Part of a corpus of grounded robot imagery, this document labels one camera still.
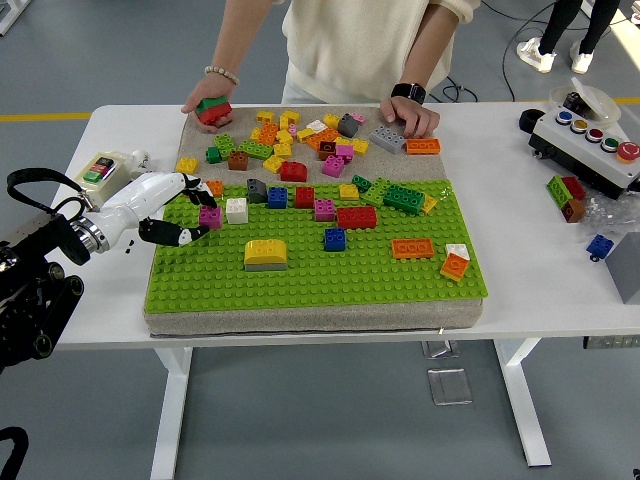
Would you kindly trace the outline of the person's right hand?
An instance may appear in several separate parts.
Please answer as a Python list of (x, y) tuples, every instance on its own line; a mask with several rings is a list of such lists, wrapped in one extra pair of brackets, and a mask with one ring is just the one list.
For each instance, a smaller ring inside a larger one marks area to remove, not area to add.
[(231, 80), (220, 74), (207, 74), (196, 84), (194, 89), (188, 95), (181, 108), (181, 112), (188, 114), (195, 121), (198, 121), (199, 127), (202, 131), (216, 133), (220, 128), (232, 122), (233, 114), (229, 113), (226, 116), (219, 117), (212, 125), (205, 125), (195, 114), (195, 109), (203, 98), (225, 96), (227, 99), (230, 99), (235, 87), (236, 85)]

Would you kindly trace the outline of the person's left hand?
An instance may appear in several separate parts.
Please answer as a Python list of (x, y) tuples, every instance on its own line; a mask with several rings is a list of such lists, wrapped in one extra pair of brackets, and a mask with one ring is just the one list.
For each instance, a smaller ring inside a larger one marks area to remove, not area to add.
[(405, 138), (431, 137), (440, 123), (440, 115), (404, 97), (384, 99), (380, 103), (382, 116), (388, 123), (404, 124)]

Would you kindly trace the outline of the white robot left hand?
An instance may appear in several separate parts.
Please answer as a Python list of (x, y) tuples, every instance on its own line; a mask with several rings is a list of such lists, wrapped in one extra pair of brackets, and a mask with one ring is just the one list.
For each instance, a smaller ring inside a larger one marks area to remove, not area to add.
[(183, 173), (151, 172), (141, 175), (111, 197), (98, 212), (84, 216), (92, 237), (92, 251), (103, 253), (114, 247), (122, 233), (137, 228), (149, 243), (178, 247), (203, 237), (209, 228), (181, 227), (151, 216), (181, 194), (195, 205), (215, 208), (215, 197), (199, 178)]

